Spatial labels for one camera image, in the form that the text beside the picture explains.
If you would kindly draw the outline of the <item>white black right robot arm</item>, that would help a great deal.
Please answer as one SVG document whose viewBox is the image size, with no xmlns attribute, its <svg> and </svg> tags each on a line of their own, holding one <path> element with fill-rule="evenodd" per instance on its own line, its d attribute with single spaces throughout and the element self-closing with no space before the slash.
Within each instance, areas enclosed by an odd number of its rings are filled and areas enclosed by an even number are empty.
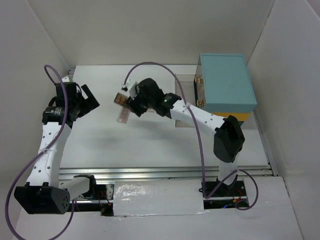
<svg viewBox="0 0 320 240">
<path fill-rule="evenodd" d="M 200 109 L 174 93 L 164 93 L 157 83 L 146 78 L 141 82 L 129 81 L 122 86 L 129 92 L 127 104 L 131 112 L 140 117 L 148 109 L 159 116 L 182 121 L 213 139 L 213 154 L 219 159 L 218 192 L 223 196 L 235 190 L 237 155 L 245 137 L 236 117 L 218 116 Z"/>
</svg>

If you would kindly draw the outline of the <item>pink eyeshadow palette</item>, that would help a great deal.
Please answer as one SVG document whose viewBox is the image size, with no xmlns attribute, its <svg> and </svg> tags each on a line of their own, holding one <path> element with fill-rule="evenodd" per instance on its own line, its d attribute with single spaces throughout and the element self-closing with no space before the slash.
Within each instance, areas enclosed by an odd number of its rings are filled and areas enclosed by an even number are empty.
<svg viewBox="0 0 320 240">
<path fill-rule="evenodd" d="M 122 107 L 117 118 L 117 122 L 121 124 L 126 124 L 130 115 L 130 110 L 126 107 Z"/>
</svg>

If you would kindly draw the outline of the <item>long eyeshadow palette horizontal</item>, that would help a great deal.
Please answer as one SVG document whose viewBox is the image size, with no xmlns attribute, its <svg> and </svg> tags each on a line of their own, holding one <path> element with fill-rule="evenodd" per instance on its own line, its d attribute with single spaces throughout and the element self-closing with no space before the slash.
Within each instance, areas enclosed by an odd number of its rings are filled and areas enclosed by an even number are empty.
<svg viewBox="0 0 320 240">
<path fill-rule="evenodd" d="M 114 98 L 114 103 L 121 106 L 121 107 L 124 107 L 124 108 L 128 108 L 129 105 L 128 105 L 128 97 L 120 92 L 118 92 Z"/>
</svg>

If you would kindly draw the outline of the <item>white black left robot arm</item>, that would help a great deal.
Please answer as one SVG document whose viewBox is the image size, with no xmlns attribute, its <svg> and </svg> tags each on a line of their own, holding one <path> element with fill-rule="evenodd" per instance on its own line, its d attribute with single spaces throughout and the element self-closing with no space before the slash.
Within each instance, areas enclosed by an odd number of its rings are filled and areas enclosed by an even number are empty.
<svg viewBox="0 0 320 240">
<path fill-rule="evenodd" d="M 59 183 L 59 171 L 73 123 L 100 104 L 85 84 L 57 83 L 55 88 L 56 96 L 42 113 L 40 157 L 35 161 L 25 185 L 14 190 L 14 198 L 31 215 L 62 215 L 73 199 L 82 195 L 91 200 L 98 194 L 93 175 L 79 174 L 66 183 Z"/>
</svg>

